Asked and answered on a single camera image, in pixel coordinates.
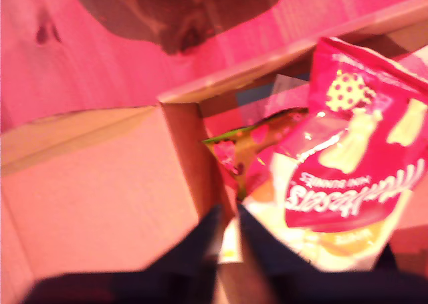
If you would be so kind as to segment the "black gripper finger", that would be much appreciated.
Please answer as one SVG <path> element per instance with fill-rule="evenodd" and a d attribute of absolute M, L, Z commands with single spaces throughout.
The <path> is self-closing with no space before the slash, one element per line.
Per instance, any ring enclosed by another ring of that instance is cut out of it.
<path fill-rule="evenodd" d="M 222 206 L 215 205 L 178 244 L 151 264 L 146 272 L 154 274 L 194 274 L 217 243 L 223 217 Z"/>
<path fill-rule="evenodd" d="M 238 206 L 240 227 L 258 265 L 268 276 L 311 275 L 319 270 L 282 244 L 244 206 Z"/>

